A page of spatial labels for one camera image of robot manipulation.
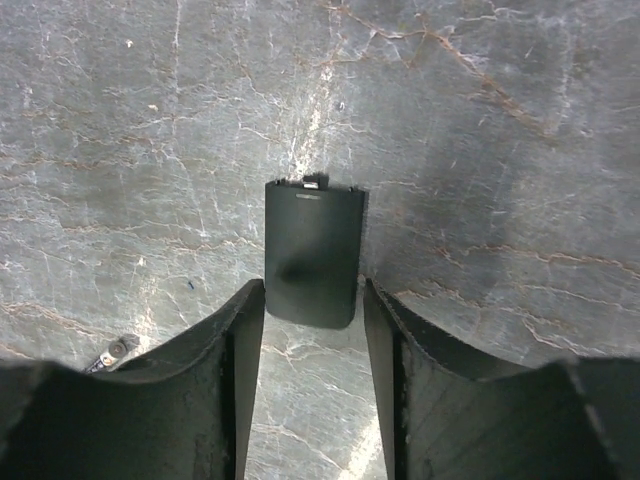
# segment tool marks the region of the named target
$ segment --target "dark plastic jaw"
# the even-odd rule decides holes
[[[244,478],[264,286],[113,372],[0,365],[0,478]]]
[[[529,370],[451,337],[368,280],[390,480],[640,478],[640,362]]]
[[[356,304],[365,192],[326,177],[267,183],[267,310],[294,323],[345,328]]]

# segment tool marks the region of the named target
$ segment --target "rectangular plastic tab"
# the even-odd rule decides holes
[[[265,186],[266,308],[294,323],[344,328],[355,313],[365,192],[306,183]]]

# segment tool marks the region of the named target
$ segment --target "marble surface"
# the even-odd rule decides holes
[[[537,365],[640,353],[637,0],[0,1],[0,356],[138,352],[262,275],[264,183],[370,192],[362,273]],[[359,315],[268,318],[247,478],[384,478]]]

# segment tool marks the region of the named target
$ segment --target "gray marble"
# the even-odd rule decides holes
[[[637,0],[0,0],[0,356],[145,351],[262,275],[263,184],[506,359],[640,353]],[[248,478],[384,478],[361,315],[268,319]]]

